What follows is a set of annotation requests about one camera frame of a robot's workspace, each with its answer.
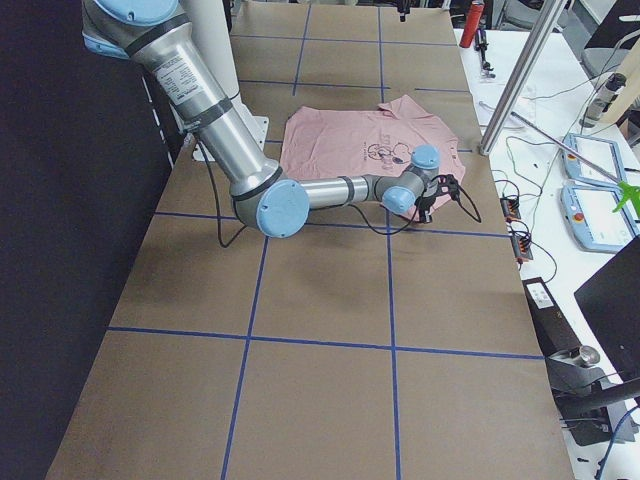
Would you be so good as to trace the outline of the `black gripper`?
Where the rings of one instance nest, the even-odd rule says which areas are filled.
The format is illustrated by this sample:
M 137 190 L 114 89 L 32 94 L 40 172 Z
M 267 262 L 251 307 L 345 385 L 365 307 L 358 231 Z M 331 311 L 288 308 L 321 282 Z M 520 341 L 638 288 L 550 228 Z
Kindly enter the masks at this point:
M 397 0 L 397 11 L 399 14 L 409 14 L 411 9 L 411 0 Z
M 433 221 L 429 211 L 439 196 L 439 181 L 433 180 L 426 187 L 425 191 L 418 198 L 418 213 L 421 223 L 431 223 Z

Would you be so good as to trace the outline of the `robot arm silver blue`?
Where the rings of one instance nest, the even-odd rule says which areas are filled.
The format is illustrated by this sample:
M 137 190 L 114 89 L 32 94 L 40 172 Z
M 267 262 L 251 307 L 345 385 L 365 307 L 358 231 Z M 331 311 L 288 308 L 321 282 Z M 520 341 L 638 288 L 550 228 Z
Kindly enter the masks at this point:
M 265 156 L 241 102 L 222 2 L 85 1 L 81 7 L 86 47 L 130 59 L 155 77 L 186 130 L 229 180 L 232 206 L 244 225 L 285 238 L 312 210 L 378 201 L 403 214 L 440 194 L 440 157 L 431 146 L 419 147 L 397 177 L 288 178 Z

